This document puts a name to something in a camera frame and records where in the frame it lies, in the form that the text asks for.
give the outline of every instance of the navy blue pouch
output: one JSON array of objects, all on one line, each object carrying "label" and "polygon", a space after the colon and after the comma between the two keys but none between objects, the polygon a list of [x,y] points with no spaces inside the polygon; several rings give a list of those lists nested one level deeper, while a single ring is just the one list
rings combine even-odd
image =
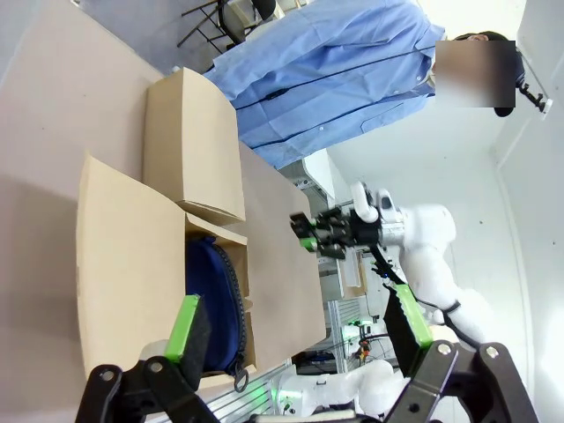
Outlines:
[{"label": "navy blue pouch", "polygon": [[243,366],[247,344],[245,310],[231,260],[214,242],[213,237],[186,242],[186,294],[204,297],[211,324],[204,371],[233,376],[235,390],[242,392],[249,383],[249,373]]}]

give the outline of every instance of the gray floor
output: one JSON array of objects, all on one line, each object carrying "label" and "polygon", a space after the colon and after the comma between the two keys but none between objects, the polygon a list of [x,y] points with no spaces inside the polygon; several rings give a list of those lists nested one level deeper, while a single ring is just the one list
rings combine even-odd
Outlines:
[{"label": "gray floor", "polygon": [[[79,0],[78,7],[127,43],[148,63],[168,75],[176,65],[198,72],[206,71],[212,65],[213,57],[219,54],[199,33],[194,33],[180,48],[176,47],[176,43],[204,18],[201,11],[184,18],[181,18],[181,13],[208,1]],[[219,35],[218,29],[209,21],[202,31],[208,37]],[[228,42],[229,39],[224,38],[216,45],[225,51]]]}]

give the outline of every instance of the shirt sleeve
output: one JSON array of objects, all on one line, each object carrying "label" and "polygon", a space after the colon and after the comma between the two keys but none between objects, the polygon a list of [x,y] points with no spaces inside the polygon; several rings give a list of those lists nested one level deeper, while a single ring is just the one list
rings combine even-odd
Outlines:
[{"label": "shirt sleeve", "polygon": [[265,34],[245,41],[214,60],[205,76],[229,100],[252,83],[323,45],[345,45],[365,38],[356,30],[373,31],[382,20],[389,0],[317,0],[273,22]]}]

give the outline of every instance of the black cap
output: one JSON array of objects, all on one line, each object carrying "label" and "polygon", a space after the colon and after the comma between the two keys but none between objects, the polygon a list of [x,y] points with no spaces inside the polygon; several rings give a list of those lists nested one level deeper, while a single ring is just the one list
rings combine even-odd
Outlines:
[{"label": "black cap", "polygon": [[[484,31],[483,33],[479,34],[487,36],[487,39],[489,41],[509,41],[506,37],[504,37],[500,33],[495,33],[494,31]],[[456,40],[465,40],[471,35],[475,35],[475,33],[461,35],[460,37],[457,37]],[[509,85],[507,84],[507,81],[505,81],[506,84],[504,85],[511,87],[511,89],[513,89],[514,86],[515,88],[521,86],[525,80],[525,68],[523,66],[523,58],[521,57],[519,50],[516,47],[499,48],[495,49],[494,52],[494,65],[498,70],[500,70],[500,73],[507,75],[509,68],[511,69],[509,71],[510,73],[513,73],[513,69],[515,69],[515,81],[510,81]],[[506,99],[508,95],[509,93],[507,92],[505,92],[505,94],[500,94],[501,97],[505,97]],[[497,114],[499,117],[507,117],[511,115],[513,109],[514,108],[493,108],[495,114]]]}]

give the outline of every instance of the white machine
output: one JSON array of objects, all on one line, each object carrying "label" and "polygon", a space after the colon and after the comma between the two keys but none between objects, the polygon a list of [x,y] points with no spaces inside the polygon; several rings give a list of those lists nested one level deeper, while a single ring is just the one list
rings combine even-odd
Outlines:
[{"label": "white machine", "polygon": [[[456,238],[450,212],[441,205],[397,208],[385,189],[376,193],[372,204],[371,194],[360,182],[351,190],[354,210],[362,221],[381,219],[378,243],[385,248],[400,248],[405,282],[416,300],[440,310],[435,320],[444,320],[448,328],[432,327],[434,340],[461,339],[474,346],[493,342],[490,307],[475,291],[456,285],[444,259],[447,247]],[[356,412],[378,418],[388,413],[408,382],[385,360],[374,360],[346,374],[290,375],[280,381],[277,406],[281,414],[307,417],[319,406],[354,401]]]}]

